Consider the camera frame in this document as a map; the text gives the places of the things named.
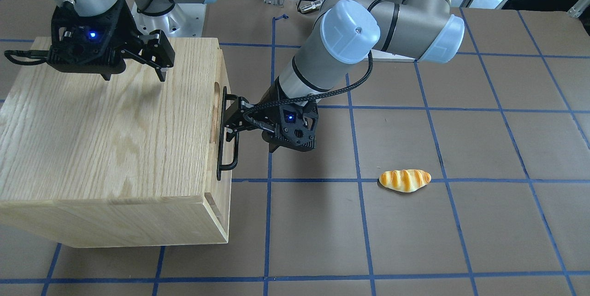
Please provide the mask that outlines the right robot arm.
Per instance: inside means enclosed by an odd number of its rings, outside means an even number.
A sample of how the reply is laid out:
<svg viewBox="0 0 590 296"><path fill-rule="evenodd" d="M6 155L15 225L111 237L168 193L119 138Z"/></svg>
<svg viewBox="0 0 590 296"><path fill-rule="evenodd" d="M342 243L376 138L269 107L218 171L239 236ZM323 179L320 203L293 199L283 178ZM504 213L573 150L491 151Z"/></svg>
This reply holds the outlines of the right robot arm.
<svg viewBox="0 0 590 296"><path fill-rule="evenodd" d="M105 80L126 69L126 59L154 69L161 82L174 66L169 38L187 36L190 23L180 4L217 0L55 0L51 46L43 56L29 52L63 73L99 74Z"/></svg>

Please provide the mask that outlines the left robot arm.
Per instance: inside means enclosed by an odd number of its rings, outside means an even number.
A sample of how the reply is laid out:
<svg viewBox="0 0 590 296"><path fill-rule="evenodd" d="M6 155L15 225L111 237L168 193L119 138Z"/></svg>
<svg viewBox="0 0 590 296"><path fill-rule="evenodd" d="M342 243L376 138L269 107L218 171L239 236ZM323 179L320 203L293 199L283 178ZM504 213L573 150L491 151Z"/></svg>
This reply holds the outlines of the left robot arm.
<svg viewBox="0 0 590 296"><path fill-rule="evenodd" d="M451 0L323 0L313 30L257 104L224 94L219 138L261 130L269 151L316 145L318 101L344 94L370 76L372 50L444 64L463 41L465 24Z"/></svg>

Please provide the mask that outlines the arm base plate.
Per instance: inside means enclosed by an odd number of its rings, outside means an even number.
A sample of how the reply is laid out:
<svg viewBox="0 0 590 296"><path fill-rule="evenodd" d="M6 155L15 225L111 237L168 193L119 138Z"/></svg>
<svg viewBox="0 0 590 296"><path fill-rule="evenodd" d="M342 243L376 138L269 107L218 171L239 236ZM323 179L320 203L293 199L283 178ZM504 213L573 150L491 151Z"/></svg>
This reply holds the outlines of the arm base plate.
<svg viewBox="0 0 590 296"><path fill-rule="evenodd" d="M206 10L206 4L175 4L168 14L152 17L139 14L136 4L133 4L131 14L142 34L162 30L168 38L199 38L202 36Z"/></svg>

